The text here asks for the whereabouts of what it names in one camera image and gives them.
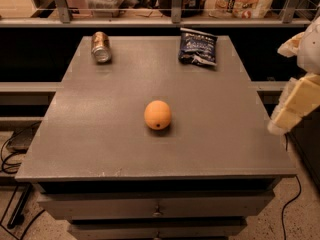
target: black packet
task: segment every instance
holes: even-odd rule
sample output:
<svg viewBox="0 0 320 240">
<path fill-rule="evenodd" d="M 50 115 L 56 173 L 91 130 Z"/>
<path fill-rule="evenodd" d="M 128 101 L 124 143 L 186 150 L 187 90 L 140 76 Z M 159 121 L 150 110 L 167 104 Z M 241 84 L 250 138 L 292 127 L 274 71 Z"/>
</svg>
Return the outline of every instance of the black packet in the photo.
<svg viewBox="0 0 320 240">
<path fill-rule="evenodd" d="M 181 28 L 179 61 L 198 66 L 216 66 L 218 37 L 209 33 Z"/>
</svg>

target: table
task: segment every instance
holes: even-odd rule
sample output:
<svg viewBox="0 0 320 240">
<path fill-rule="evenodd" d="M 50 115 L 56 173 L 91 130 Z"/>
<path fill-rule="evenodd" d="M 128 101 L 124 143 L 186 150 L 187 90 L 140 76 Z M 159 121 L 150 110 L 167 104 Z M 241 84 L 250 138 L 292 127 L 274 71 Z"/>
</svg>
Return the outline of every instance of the table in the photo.
<svg viewBox="0 0 320 240">
<path fill-rule="evenodd" d="M 180 37 L 110 37 L 97 64 L 84 37 L 16 180 L 31 182 L 77 239 L 237 234 L 296 170 L 227 36 L 215 68 L 181 64 Z M 167 102 L 172 123 L 144 123 Z"/>
</svg>

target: can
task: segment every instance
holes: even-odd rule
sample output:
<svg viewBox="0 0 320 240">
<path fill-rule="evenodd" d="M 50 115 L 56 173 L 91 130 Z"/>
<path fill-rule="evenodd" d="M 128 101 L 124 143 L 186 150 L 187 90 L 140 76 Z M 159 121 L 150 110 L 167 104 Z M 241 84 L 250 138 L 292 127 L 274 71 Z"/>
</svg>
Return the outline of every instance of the can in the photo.
<svg viewBox="0 0 320 240">
<path fill-rule="evenodd" d="M 105 33 L 98 31 L 93 34 L 91 41 L 91 53 L 99 63 L 103 63 L 111 59 L 109 37 Z"/>
</svg>

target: orange fruit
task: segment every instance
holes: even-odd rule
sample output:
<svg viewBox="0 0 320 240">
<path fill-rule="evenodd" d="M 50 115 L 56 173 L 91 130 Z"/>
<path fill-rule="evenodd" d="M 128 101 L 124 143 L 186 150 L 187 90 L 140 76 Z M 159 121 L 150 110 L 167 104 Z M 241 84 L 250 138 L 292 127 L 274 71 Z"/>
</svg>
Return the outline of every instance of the orange fruit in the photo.
<svg viewBox="0 0 320 240">
<path fill-rule="evenodd" d="M 171 122 L 169 105 L 161 100 L 150 102 L 144 111 L 144 120 L 153 130 L 166 128 Z"/>
</svg>

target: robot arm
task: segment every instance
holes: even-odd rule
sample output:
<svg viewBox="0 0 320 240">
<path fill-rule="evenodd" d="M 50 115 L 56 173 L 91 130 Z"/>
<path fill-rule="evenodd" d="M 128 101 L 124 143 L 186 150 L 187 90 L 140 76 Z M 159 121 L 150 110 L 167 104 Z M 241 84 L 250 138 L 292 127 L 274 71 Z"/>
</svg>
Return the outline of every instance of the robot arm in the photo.
<svg viewBox="0 0 320 240">
<path fill-rule="evenodd" d="M 291 78 L 280 96 L 268 125 L 268 130 L 278 135 L 291 131 L 320 106 L 320 17 L 292 40 L 278 51 L 287 57 L 296 54 L 298 66 L 308 73 L 299 80 Z"/>
</svg>

